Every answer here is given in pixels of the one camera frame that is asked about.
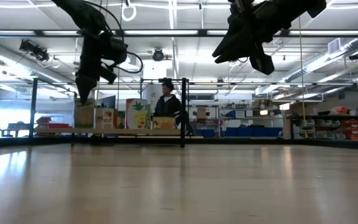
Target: polished floor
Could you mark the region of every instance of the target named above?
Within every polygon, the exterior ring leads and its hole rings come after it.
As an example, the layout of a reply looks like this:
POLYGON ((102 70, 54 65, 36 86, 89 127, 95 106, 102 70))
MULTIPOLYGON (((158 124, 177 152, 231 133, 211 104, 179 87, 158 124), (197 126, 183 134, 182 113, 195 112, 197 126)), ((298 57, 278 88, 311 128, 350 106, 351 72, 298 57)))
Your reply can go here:
POLYGON ((0 223, 358 223, 358 150, 0 149, 0 223))

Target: cardboard box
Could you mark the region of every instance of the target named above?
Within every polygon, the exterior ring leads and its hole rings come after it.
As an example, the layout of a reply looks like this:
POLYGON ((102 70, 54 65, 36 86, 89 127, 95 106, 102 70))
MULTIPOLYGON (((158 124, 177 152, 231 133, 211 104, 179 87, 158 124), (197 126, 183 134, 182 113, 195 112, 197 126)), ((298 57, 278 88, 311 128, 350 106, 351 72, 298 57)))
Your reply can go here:
POLYGON ((93 128, 94 125, 94 100, 88 99, 82 105, 80 99, 75 99, 74 103, 74 127, 93 128))
POLYGON ((94 118, 95 129, 115 129, 117 110, 113 108, 96 108, 94 118))
POLYGON ((154 117, 153 129, 175 129, 175 118, 154 117))
POLYGON ((197 108, 197 119, 206 119, 206 109, 197 108))

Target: blue bin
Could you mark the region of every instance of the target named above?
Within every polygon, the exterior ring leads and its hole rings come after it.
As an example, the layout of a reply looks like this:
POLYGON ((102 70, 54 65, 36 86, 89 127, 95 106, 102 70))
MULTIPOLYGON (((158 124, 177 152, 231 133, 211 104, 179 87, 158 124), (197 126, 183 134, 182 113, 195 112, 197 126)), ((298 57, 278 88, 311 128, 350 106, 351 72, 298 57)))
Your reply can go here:
POLYGON ((237 128, 226 128, 224 132, 225 137, 236 137, 237 136, 237 128))
POLYGON ((267 134, 271 137, 278 137, 279 132, 282 130, 283 128, 269 128, 267 134))
POLYGON ((238 128, 237 129, 237 135, 241 137, 251 137, 252 136, 252 128, 246 127, 246 128, 238 128))
POLYGON ((266 137, 268 136, 267 128, 252 127, 253 137, 266 137))
POLYGON ((200 134, 204 138, 211 138, 211 137, 215 137, 215 130, 213 130, 213 129, 196 130, 196 134, 200 134))

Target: security camera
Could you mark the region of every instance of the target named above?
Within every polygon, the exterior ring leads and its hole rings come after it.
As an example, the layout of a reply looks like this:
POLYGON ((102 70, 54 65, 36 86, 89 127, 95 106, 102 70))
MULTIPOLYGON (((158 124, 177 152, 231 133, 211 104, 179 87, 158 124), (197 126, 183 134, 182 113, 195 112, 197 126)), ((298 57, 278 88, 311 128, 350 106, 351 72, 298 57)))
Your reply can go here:
POLYGON ((162 49, 155 49, 153 53, 153 60, 155 62, 161 62, 164 59, 164 53, 162 52, 162 49))

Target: man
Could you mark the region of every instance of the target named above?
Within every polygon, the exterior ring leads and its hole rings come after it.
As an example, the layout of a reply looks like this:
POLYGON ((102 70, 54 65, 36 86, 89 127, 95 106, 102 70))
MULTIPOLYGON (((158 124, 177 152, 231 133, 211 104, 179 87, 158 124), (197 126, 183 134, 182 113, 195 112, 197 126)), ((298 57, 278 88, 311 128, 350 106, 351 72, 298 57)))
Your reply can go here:
MULTIPOLYGON (((175 122, 178 124, 180 122, 180 100, 171 92, 174 87, 172 82, 167 81, 162 83, 162 96, 155 106, 154 116, 164 116, 164 117, 174 117, 176 118, 175 122)), ((185 122, 186 122, 186 132, 187 134, 193 134, 193 128, 190 126, 189 117, 187 112, 185 112, 185 122)))

